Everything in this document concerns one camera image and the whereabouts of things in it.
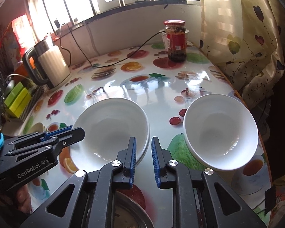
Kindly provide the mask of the left hand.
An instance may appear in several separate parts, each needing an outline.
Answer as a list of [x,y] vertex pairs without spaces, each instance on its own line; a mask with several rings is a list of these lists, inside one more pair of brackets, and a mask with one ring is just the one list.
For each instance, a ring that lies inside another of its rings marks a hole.
[[29,188],[26,185],[20,187],[16,192],[17,209],[24,214],[29,214],[32,211],[31,196]]

